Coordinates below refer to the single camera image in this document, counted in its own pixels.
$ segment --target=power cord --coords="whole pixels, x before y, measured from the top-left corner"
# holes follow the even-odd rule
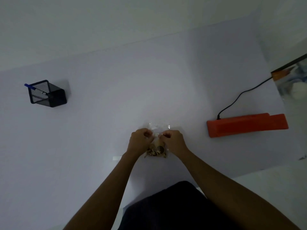
[[[245,90],[245,91],[243,91],[242,93],[240,93],[239,96],[237,97],[237,99],[236,99],[231,105],[229,105],[229,106],[226,107],[225,109],[221,110],[221,112],[217,115],[217,120],[221,119],[221,118],[220,118],[220,114],[221,114],[224,110],[226,110],[227,108],[231,107],[231,106],[239,99],[239,97],[241,96],[241,94],[243,94],[243,93],[245,93],[245,92],[248,92],[248,91],[251,91],[251,90],[253,90],[253,89],[255,89],[255,88],[258,88],[258,87],[261,86],[263,83],[266,83],[267,81],[269,81],[269,80],[272,79],[272,78],[273,78],[273,77],[270,77],[270,78],[266,79],[265,81],[261,82],[261,83],[260,83],[259,85],[257,85],[256,87],[251,88],[251,89],[249,89],[249,90]]]

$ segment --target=forearm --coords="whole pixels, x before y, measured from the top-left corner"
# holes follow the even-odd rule
[[[125,153],[64,230],[111,229],[136,160],[133,154]]]
[[[244,229],[298,229],[270,203],[190,151],[181,153],[179,158],[207,198]]]

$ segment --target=white table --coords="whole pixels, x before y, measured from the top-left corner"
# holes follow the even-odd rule
[[[1,222],[17,230],[67,222],[131,132],[150,121],[180,129],[196,155],[229,177],[299,159],[291,130],[208,137],[206,121],[269,76],[248,18],[2,72]],[[66,88],[66,105],[30,104],[23,83],[44,79]],[[221,118],[264,112],[284,113],[273,81]],[[121,207],[181,180],[193,182],[174,155],[141,157]]]

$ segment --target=plastic bag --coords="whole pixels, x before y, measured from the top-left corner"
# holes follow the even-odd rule
[[[167,124],[154,124],[154,123],[149,123],[149,127],[153,132],[153,135],[155,136],[154,141],[150,144],[149,148],[146,151],[146,156],[159,156],[159,157],[164,157],[166,158],[166,148],[165,148],[165,143],[159,139],[159,135],[170,129],[170,125]]]

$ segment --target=black mesh pen holder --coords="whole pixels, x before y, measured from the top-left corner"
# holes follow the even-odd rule
[[[47,80],[33,83],[31,86],[36,88],[28,88],[32,104],[56,107],[67,103],[65,91]]]

